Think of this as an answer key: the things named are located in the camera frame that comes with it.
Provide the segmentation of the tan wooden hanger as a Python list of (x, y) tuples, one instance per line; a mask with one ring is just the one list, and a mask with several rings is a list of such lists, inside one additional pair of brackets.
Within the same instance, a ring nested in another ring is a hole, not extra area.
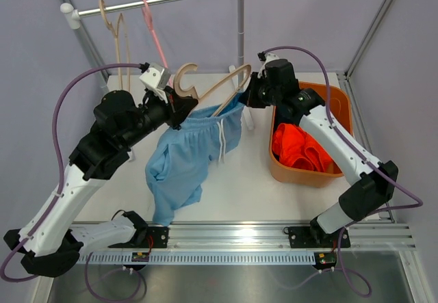
[(199, 103), (203, 102), (206, 98), (208, 98), (211, 94), (213, 94), (217, 89), (219, 89), (226, 82), (232, 80), (235, 76), (241, 75), (244, 73), (244, 78), (238, 83), (236, 89), (234, 89), (233, 93), (217, 108), (217, 110), (212, 114), (212, 116), (218, 116), (223, 109), (244, 89), (244, 85), (249, 80), (252, 72), (252, 67), (250, 64), (244, 64), (235, 70), (231, 71), (228, 75), (223, 77), (221, 80), (213, 84), (207, 91), (203, 94), (199, 94), (197, 89), (194, 86), (191, 86), (187, 89), (183, 89), (181, 87), (182, 77), (189, 71), (196, 71), (198, 69), (198, 65), (195, 63), (187, 63), (182, 65), (180, 69), (176, 72), (173, 79), (173, 88), (178, 96), (180, 97), (190, 97), (194, 98)]

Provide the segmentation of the light blue shorts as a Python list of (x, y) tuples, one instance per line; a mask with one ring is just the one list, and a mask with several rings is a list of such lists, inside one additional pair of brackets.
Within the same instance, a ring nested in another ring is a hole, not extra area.
[(193, 111), (179, 130), (167, 129), (145, 167), (146, 184), (153, 195), (153, 222), (168, 226), (175, 211), (201, 200), (202, 183), (213, 161), (240, 143), (242, 111), (239, 95), (217, 115), (217, 105)]

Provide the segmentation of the orange shorts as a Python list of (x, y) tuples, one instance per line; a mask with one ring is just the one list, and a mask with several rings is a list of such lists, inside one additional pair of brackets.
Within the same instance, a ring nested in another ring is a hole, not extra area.
[(272, 136), (272, 152), (289, 168), (328, 172), (333, 159), (316, 140), (300, 127), (280, 123)]

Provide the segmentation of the beige wooden hanger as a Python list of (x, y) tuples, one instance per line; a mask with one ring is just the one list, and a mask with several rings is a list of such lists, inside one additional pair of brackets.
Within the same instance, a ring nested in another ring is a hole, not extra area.
[[(114, 39), (114, 46), (115, 46), (115, 52), (116, 52), (116, 62), (118, 64), (120, 64), (122, 62), (121, 50), (120, 50), (120, 39), (123, 38), (124, 48), (125, 48), (125, 61), (126, 61), (126, 63), (130, 63), (131, 62), (131, 54), (130, 54), (130, 48), (129, 48), (129, 37), (128, 37), (127, 25), (125, 22), (125, 17), (123, 15), (123, 13), (121, 12), (117, 16), (115, 24), (113, 24), (113, 22), (111, 22), (107, 17), (107, 12), (105, 11), (105, 7), (106, 7), (106, 5), (105, 5), (104, 0), (99, 0), (100, 15), (103, 19), (103, 22), (104, 22), (106, 28), (110, 31), (110, 33)], [(131, 89), (131, 80), (130, 80), (131, 69), (130, 68), (127, 69), (127, 74), (126, 74), (127, 83), (126, 84), (124, 84), (124, 81), (123, 81), (122, 68), (119, 68), (117, 70), (117, 75), (118, 75), (119, 88), (121, 90), (127, 89), (127, 91), (129, 92)]]

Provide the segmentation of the pink plastic hanger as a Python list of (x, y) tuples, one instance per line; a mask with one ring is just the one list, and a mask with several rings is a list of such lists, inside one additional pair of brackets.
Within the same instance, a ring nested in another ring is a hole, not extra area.
[(149, 30), (149, 33), (153, 39), (153, 42), (155, 43), (155, 47), (157, 49), (157, 52), (159, 54), (159, 57), (162, 61), (162, 64), (164, 67), (168, 67), (168, 62), (166, 60), (166, 57), (164, 55), (164, 52), (162, 50), (162, 46), (160, 44), (159, 38), (157, 36), (157, 33), (155, 31), (154, 25), (153, 25), (153, 16), (150, 10), (150, 7), (148, 5), (147, 0), (142, 0), (144, 7), (142, 7), (142, 15), (143, 15), (143, 19), (144, 22)]

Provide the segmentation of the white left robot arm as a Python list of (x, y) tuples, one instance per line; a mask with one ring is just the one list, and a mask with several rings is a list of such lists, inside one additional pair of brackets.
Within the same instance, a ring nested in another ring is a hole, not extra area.
[(142, 246), (148, 224), (128, 211), (115, 220), (74, 231), (71, 224), (87, 201), (129, 159), (131, 148), (163, 124), (179, 129), (198, 105), (191, 97), (164, 90), (167, 101), (151, 91), (136, 105), (124, 90), (106, 94), (94, 108), (95, 122), (69, 157), (60, 183), (43, 208), (21, 228), (9, 230), (4, 241), (20, 252), (21, 265), (31, 276), (56, 278), (78, 260), (106, 247)]

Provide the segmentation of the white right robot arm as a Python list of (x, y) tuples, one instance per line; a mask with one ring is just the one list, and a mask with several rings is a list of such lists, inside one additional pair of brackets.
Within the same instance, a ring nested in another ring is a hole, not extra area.
[(286, 59), (266, 60), (251, 75), (240, 102), (252, 108), (274, 106), (283, 119), (321, 145), (350, 184), (337, 203), (310, 222), (315, 245), (327, 245), (341, 228), (363, 220), (392, 199), (398, 176), (395, 163), (382, 163), (356, 142), (331, 113), (328, 99), (311, 88), (300, 88), (294, 67)]

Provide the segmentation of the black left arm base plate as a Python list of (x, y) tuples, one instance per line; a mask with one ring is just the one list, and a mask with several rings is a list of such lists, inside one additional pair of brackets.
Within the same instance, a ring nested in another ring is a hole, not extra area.
[(136, 231), (134, 236), (125, 242), (115, 243), (109, 248), (167, 248), (169, 228), (164, 226), (148, 226), (140, 232)]

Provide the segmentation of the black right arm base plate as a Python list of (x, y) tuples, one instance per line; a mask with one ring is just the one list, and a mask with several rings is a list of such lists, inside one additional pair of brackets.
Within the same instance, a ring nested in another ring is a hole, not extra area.
[(322, 234), (317, 237), (310, 226), (287, 226), (283, 233), (288, 236), (290, 248), (350, 248), (351, 243), (348, 232), (345, 230), (342, 235), (340, 230), (330, 235)]

